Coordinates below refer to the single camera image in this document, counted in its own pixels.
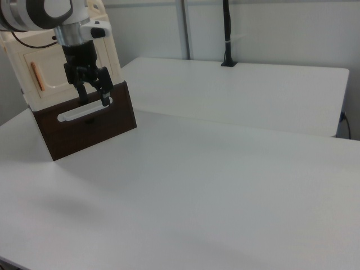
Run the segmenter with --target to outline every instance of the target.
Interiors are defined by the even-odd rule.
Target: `black cable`
[[[349,140],[351,140],[350,123],[349,123],[349,119],[347,118],[347,116],[346,116],[346,115],[344,115],[344,120],[346,121],[346,123],[347,123],[347,125],[348,125]]]
[[[230,18],[230,33],[231,33],[231,17],[229,15],[229,18]],[[226,61],[226,50],[225,50],[225,54],[224,54],[224,62]]]
[[[55,44],[57,44],[57,42],[54,42],[54,43],[51,43],[51,44],[48,44],[45,46],[31,46],[31,45],[28,45],[28,44],[22,42],[21,40],[19,40],[19,38],[15,35],[14,32],[11,32],[11,34],[20,44],[24,45],[25,47],[31,48],[31,49],[45,49],[45,48],[48,48],[48,47],[51,47],[51,46],[54,46]]]

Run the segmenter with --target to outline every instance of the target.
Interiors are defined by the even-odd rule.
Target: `white table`
[[[138,58],[123,74],[137,110],[332,137],[349,70]]]
[[[0,258],[29,270],[360,266],[360,144],[136,111],[52,162],[0,127]]]

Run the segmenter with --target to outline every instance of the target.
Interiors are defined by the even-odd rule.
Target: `white wall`
[[[140,4],[120,0],[106,2],[121,2],[107,5],[121,66],[137,57],[187,57],[179,1],[151,0]]]
[[[222,61],[222,1],[188,0],[187,9],[192,58]],[[360,2],[232,4],[231,15],[237,61],[350,69],[345,110],[360,140]]]
[[[0,125],[26,108],[15,73],[6,54],[0,48]]]

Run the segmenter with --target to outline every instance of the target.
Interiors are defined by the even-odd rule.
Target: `white handle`
[[[101,0],[87,0],[88,7],[99,14],[106,14],[104,3]]]
[[[80,117],[95,113],[96,111],[100,111],[103,109],[106,109],[108,106],[104,107],[102,105],[101,100],[95,101],[93,103],[90,104],[86,104],[82,107],[76,108],[74,110],[71,111],[67,111],[63,114],[59,114],[57,116],[57,120],[59,122],[69,122],[69,121],[73,121],[75,119],[79,119]]]

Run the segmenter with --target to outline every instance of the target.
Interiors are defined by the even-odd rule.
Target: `black pole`
[[[232,61],[231,56],[231,18],[230,18],[230,8],[229,0],[223,0],[224,7],[224,26],[225,26],[225,59],[222,66],[233,67],[237,63]]]

